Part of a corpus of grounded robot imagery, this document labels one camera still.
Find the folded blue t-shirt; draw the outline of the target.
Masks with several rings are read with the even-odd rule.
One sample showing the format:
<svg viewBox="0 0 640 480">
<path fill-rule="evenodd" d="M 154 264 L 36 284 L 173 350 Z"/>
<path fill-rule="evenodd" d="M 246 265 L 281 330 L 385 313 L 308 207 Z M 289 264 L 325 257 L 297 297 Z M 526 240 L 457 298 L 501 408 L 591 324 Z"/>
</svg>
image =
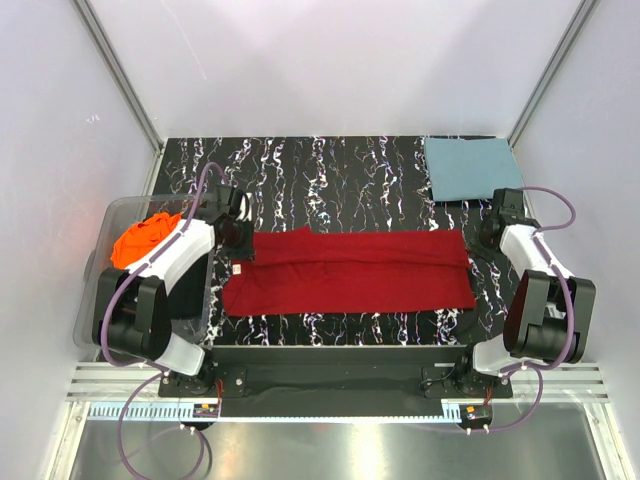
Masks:
<svg viewBox="0 0 640 480">
<path fill-rule="evenodd" d="M 427 137 L 424 151 L 436 202 L 491 199 L 496 189 L 523 186 L 506 139 Z"/>
</svg>

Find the left aluminium frame post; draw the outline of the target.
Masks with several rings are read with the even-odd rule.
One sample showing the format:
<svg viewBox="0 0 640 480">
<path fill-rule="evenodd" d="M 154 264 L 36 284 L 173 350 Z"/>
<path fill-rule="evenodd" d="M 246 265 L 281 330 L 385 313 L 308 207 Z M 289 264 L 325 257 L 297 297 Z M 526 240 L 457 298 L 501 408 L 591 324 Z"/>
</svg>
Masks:
<svg viewBox="0 0 640 480">
<path fill-rule="evenodd" d="M 112 80 L 122 95 L 147 143 L 151 149 L 158 154 L 164 145 L 164 141 L 156 131 L 149 115 L 143 107 L 92 3 L 87 0 L 71 0 L 71 4 L 79 15 L 82 24 L 94 43 Z"/>
</svg>

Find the small circuit board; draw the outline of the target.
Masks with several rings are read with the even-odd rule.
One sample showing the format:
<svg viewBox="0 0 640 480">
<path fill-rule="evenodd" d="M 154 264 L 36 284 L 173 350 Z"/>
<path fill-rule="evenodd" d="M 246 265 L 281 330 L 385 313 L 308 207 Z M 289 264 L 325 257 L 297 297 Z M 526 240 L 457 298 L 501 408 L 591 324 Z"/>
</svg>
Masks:
<svg viewBox="0 0 640 480">
<path fill-rule="evenodd" d="M 490 423 L 493 409 L 488 404 L 467 405 L 463 408 L 462 419 L 468 422 Z"/>
<path fill-rule="evenodd" d="M 218 418 L 219 407 L 217 403 L 195 403 L 193 407 L 194 418 Z"/>
</svg>

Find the black t-shirt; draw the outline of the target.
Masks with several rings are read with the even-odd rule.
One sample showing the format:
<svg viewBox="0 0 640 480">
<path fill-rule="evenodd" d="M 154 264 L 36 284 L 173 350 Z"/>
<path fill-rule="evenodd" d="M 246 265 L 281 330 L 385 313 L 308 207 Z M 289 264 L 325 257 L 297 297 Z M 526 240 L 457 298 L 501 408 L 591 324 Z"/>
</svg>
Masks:
<svg viewBox="0 0 640 480">
<path fill-rule="evenodd" d="M 168 294 L 168 305 L 173 319 L 188 320 L 202 315 L 207 268 L 208 256 L 203 255 L 172 288 Z"/>
</svg>

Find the orange t-shirt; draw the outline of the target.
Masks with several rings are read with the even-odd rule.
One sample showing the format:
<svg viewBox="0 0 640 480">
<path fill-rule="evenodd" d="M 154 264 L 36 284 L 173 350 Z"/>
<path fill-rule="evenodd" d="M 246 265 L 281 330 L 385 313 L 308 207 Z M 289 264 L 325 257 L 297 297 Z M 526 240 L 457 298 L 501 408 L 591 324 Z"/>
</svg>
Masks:
<svg viewBox="0 0 640 480">
<path fill-rule="evenodd" d="M 130 226 L 114 243 L 112 265 L 126 269 L 142 259 L 175 230 L 180 220 L 180 214 L 161 212 Z"/>
</svg>

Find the right aluminium frame post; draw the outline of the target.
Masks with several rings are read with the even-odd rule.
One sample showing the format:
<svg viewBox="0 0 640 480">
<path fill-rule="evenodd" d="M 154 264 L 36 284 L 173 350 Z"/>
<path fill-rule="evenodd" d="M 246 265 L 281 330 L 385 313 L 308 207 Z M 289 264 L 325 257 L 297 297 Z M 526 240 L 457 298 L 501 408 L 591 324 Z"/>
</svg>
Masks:
<svg viewBox="0 0 640 480">
<path fill-rule="evenodd" d="M 511 149 L 516 147 L 518 141 L 534 117 L 540 103 L 544 99 L 547 91 L 569 57 L 573 47 L 599 4 L 600 1 L 598 0 L 581 0 L 578 3 L 573 15 L 557 42 L 553 53 L 547 61 L 540 77 L 538 78 L 507 137 L 507 141 Z"/>
</svg>

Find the clear plastic bin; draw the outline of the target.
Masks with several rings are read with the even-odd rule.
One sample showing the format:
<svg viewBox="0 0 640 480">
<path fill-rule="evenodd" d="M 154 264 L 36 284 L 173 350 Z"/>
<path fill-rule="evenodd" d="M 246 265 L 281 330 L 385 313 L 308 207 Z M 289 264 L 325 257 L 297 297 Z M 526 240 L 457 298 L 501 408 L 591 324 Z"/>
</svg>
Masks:
<svg viewBox="0 0 640 480">
<path fill-rule="evenodd" d="M 130 226 L 155 213 L 187 214 L 192 200 L 193 197 L 187 194 L 136 196 L 117 199 L 107 207 L 96 247 L 84 272 L 85 288 L 73 332 L 77 346 L 84 348 L 94 345 L 92 330 L 98 280 L 102 272 L 112 266 L 110 257 L 115 241 Z M 208 278 L 205 281 L 202 315 L 188 320 L 176 320 L 171 316 L 173 332 L 192 343 L 203 341 L 210 321 L 214 253 L 210 251 L 205 255 L 208 256 Z"/>
</svg>

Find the red t-shirt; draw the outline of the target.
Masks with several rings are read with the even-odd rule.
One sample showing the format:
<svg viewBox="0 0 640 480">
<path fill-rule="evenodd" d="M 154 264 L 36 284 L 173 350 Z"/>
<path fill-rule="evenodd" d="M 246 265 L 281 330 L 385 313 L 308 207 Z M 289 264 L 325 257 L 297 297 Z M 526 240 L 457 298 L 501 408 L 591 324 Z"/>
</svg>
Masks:
<svg viewBox="0 0 640 480">
<path fill-rule="evenodd" d="M 258 232 L 223 287 L 230 316 L 410 313 L 472 309 L 470 261 L 458 230 Z"/>
</svg>

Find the left small circuit board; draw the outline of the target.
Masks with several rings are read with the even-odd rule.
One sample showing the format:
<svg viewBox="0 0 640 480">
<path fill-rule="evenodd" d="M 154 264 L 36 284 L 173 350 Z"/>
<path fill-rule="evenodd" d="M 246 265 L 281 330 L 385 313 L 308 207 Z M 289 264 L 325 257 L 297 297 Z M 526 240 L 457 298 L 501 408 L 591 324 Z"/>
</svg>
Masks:
<svg viewBox="0 0 640 480">
<path fill-rule="evenodd" d="M 219 407 L 217 403 L 195 403 L 193 407 L 194 418 L 218 418 Z"/>
</svg>

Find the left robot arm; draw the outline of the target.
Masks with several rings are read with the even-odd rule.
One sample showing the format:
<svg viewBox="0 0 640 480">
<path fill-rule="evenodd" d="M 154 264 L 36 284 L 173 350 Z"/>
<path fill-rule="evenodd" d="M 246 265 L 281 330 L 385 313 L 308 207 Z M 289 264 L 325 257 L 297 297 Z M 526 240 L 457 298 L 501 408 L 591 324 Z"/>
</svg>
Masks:
<svg viewBox="0 0 640 480">
<path fill-rule="evenodd" d="M 124 355 L 181 374 L 196 396 L 215 386 L 216 372 L 205 365 L 205 350 L 174 331 L 170 296 L 198 262 L 217 249 L 231 258 L 254 255 L 251 197 L 218 185 L 195 197 L 184 214 L 167 215 L 167 235 L 154 234 L 150 249 L 133 260 L 113 260 L 97 280 L 92 340 L 108 362 Z"/>
</svg>

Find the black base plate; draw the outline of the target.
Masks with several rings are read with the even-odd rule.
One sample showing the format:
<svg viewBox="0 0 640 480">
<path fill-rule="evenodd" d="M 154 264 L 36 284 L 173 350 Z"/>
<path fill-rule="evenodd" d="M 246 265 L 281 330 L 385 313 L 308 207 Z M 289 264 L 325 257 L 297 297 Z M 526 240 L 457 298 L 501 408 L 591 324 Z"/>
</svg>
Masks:
<svg viewBox="0 0 640 480">
<path fill-rule="evenodd" d="M 216 346 L 202 378 L 172 374 L 165 398 L 247 409 L 418 413 L 431 403 L 512 399 L 509 380 L 459 369 L 465 346 Z"/>
</svg>

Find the aluminium frame post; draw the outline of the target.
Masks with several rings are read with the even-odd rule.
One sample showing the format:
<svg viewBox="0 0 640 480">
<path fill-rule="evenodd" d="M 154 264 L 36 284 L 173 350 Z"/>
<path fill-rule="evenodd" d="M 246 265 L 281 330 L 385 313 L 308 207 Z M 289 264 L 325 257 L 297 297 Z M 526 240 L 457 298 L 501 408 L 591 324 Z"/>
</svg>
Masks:
<svg viewBox="0 0 640 480">
<path fill-rule="evenodd" d="M 516 147 L 518 141 L 534 117 L 540 103 L 544 99 L 547 91 L 569 57 L 573 47 L 599 4 L 600 1 L 598 0 L 581 0 L 578 3 L 573 15 L 557 42 L 553 53 L 547 61 L 540 77 L 538 78 L 507 137 L 507 141 L 511 149 Z"/>
<path fill-rule="evenodd" d="M 158 154 L 164 145 L 164 141 L 156 131 L 149 115 L 143 107 L 92 3 L 87 0 L 71 0 L 71 4 L 79 15 L 82 24 L 94 43 L 112 80 L 122 95 L 147 143 L 151 149 Z"/>
</svg>

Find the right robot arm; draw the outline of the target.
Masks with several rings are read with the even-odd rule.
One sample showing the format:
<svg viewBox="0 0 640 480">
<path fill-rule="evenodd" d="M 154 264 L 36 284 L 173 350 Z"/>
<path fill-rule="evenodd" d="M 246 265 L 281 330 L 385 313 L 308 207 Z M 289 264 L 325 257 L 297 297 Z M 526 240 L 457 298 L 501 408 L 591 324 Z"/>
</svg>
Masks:
<svg viewBox="0 0 640 480">
<path fill-rule="evenodd" d="M 569 210 L 561 224 L 541 225 L 529 216 L 526 191 L 550 194 Z M 545 187 L 500 188 L 491 213 L 482 221 L 481 246 L 507 257 L 519 284 L 497 337 L 466 349 L 454 371 L 454 384 L 476 396 L 491 380 L 520 369 L 552 370 L 583 359 L 594 309 L 596 286 L 579 278 L 558 260 L 544 234 L 570 227 L 576 210 L 563 195 Z"/>
</svg>

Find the right small circuit board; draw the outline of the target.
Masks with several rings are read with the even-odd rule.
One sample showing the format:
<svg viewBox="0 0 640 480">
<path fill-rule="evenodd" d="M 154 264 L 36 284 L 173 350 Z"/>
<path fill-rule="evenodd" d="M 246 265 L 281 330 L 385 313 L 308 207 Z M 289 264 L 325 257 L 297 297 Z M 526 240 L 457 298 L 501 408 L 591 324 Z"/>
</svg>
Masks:
<svg viewBox="0 0 640 480">
<path fill-rule="evenodd" d="M 467 405 L 463 408 L 462 419 L 468 422 L 490 423 L 493 409 L 488 404 Z"/>
</svg>

